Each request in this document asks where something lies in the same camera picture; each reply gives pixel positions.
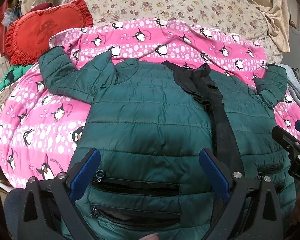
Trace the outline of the person's left hand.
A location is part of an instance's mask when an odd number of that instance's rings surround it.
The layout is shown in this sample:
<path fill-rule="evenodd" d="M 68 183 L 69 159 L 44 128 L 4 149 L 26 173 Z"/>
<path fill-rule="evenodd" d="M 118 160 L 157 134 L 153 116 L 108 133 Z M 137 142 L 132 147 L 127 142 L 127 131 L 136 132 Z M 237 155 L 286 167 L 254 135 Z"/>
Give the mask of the person's left hand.
<path fill-rule="evenodd" d="M 140 238 L 139 240 L 159 240 L 159 236 L 157 233 L 152 233 L 150 235 Z"/>

